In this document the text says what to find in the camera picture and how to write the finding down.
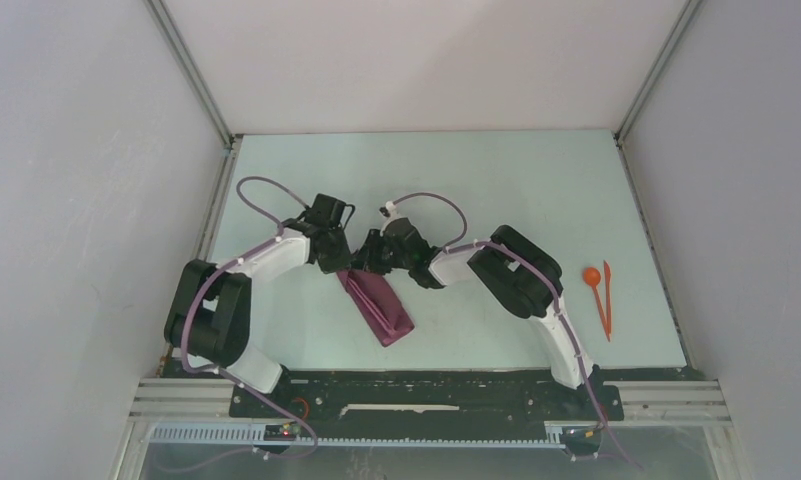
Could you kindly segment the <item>small orange object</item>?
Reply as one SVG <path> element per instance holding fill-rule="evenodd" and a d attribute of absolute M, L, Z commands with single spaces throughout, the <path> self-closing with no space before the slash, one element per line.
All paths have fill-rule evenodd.
<path fill-rule="evenodd" d="M 601 325 L 606 336 L 605 331 L 605 282 L 604 282 L 604 267 L 599 270 L 595 267 L 586 267 L 582 272 L 583 282 L 591 289 L 595 306 L 601 321 Z"/>

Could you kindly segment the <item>maroon satin cloth napkin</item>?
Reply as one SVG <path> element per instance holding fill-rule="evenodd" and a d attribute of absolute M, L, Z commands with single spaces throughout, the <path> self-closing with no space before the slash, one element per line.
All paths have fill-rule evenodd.
<path fill-rule="evenodd" d="M 381 346 L 389 347 L 415 329 L 402 301 L 383 276 L 342 270 L 336 278 Z"/>

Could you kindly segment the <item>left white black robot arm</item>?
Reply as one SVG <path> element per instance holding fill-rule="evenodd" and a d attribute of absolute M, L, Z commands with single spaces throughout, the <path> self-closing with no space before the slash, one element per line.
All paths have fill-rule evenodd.
<path fill-rule="evenodd" d="M 305 265 L 325 274 L 346 269 L 352 252 L 345 211 L 355 207 L 318 194 L 297 217 L 278 222 L 273 237 L 234 259 L 185 265 L 163 336 L 180 349 L 188 370 L 225 371 L 255 389 L 253 402 L 266 415 L 288 411 L 292 390 L 280 382 L 286 368 L 251 340 L 253 289 Z"/>

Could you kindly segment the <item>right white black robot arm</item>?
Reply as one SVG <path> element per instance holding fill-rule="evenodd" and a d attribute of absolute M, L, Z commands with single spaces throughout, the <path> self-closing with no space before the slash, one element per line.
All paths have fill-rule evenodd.
<path fill-rule="evenodd" d="M 597 392 L 587 382 L 593 361 L 567 315 L 562 268 L 515 228 L 501 225 L 487 239 L 436 247 L 401 217 L 368 233 L 352 268 L 377 275 L 404 270 L 427 289 L 480 281 L 508 313 L 540 325 L 551 374 L 562 385 L 561 411 L 582 418 L 596 407 Z"/>

